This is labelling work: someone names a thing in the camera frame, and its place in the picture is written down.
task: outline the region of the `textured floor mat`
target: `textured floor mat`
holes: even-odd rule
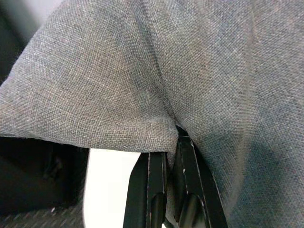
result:
[[[75,166],[76,205],[0,217],[0,228],[83,228],[82,203],[86,178],[88,150],[80,149]]]

